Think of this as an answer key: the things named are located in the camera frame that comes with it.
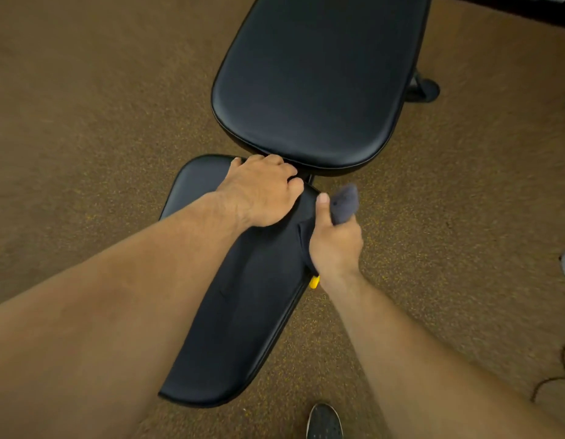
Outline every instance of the hand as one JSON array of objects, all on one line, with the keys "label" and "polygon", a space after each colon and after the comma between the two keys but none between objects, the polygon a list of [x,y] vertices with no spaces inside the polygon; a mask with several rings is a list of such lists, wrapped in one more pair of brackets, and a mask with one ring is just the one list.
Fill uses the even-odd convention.
[{"label": "hand", "polygon": [[321,276],[321,285],[330,292],[360,277],[362,229],[356,217],[334,226],[329,213],[329,195],[322,193],[315,205],[315,229],[309,243],[311,260]]},{"label": "hand", "polygon": [[279,155],[252,155],[245,163],[232,160],[228,175],[218,187],[245,227],[267,227],[291,210],[304,189],[297,169]]}]

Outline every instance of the brown carpet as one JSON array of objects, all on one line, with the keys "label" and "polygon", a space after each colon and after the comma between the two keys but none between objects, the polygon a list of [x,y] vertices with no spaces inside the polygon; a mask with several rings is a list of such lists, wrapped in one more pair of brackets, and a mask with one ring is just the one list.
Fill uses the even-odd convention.
[{"label": "brown carpet", "polygon": [[[0,0],[0,302],[146,227],[177,170],[243,154],[213,119],[213,77],[253,0]],[[523,395],[565,342],[565,30],[434,0],[390,144],[361,189],[366,274]],[[158,400],[139,438],[301,437],[332,402],[348,438],[386,437],[329,300],[309,292],[234,402]],[[565,421],[565,384],[541,404]]]}]

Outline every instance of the speckled floor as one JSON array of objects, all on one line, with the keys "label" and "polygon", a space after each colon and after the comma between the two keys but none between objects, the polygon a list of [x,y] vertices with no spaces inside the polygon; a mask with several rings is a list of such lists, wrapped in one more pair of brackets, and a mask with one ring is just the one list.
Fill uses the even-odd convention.
[{"label": "speckled floor", "polygon": [[[209,93],[252,2],[0,0],[0,302],[153,223],[187,160],[243,154]],[[527,395],[565,343],[565,30],[434,0],[419,68],[439,100],[405,106],[374,162],[316,184],[358,184],[366,274]],[[387,437],[309,292],[240,398],[158,400],[135,437],[301,437],[318,400],[347,437]],[[565,422],[565,383],[540,400]]]}]

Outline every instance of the adjustable bench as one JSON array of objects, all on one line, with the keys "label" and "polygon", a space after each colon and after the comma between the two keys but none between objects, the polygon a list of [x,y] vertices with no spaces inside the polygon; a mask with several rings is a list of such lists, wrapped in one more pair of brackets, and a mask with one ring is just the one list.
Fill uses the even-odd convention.
[{"label": "adjustable bench", "polygon": [[[439,95],[416,70],[430,2],[255,1],[215,78],[213,113],[242,147],[292,163],[305,191],[282,221],[250,228],[228,252],[161,396],[214,407],[256,376],[311,278],[297,225],[314,216],[313,176],[361,168],[387,143],[405,101]],[[188,162],[161,219],[215,191],[232,158]]]}]

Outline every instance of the black weight bench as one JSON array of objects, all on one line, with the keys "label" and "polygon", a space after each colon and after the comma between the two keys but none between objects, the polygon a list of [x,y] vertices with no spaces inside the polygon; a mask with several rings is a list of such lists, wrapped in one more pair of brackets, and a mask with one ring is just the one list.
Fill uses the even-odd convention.
[{"label": "black weight bench", "polygon": [[[430,1],[255,1],[213,84],[213,112],[242,147],[296,166],[305,192],[282,221],[249,229],[228,252],[161,396],[213,407],[256,376],[311,278],[297,225],[314,215],[313,175],[364,166],[403,102],[439,95],[416,70]],[[161,218],[214,191],[231,159],[187,163]]]}]

